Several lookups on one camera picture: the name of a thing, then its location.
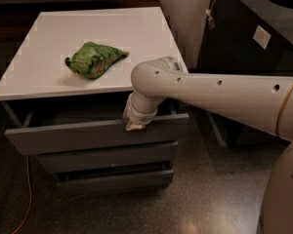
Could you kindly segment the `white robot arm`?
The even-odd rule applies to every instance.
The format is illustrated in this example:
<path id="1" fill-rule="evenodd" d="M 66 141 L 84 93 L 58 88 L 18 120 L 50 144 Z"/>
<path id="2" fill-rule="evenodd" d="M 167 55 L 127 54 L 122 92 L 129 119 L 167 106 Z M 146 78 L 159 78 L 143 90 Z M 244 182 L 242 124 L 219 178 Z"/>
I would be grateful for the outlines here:
<path id="1" fill-rule="evenodd" d="M 187 73 L 165 57 L 137 64 L 131 83 L 128 131 L 144 128 L 173 98 L 287 140 L 267 183 L 257 234 L 293 234 L 293 77 Z"/>

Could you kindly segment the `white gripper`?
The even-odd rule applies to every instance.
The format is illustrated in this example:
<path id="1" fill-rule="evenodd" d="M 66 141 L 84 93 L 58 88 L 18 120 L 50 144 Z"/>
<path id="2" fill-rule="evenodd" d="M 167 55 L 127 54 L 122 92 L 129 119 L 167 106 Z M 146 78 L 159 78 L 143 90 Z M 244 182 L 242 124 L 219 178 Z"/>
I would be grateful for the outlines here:
<path id="1" fill-rule="evenodd" d="M 137 91 L 131 93 L 126 101 L 123 117 L 129 119 L 125 126 L 127 132 L 142 130 L 152 122 L 162 98 L 147 97 Z"/>

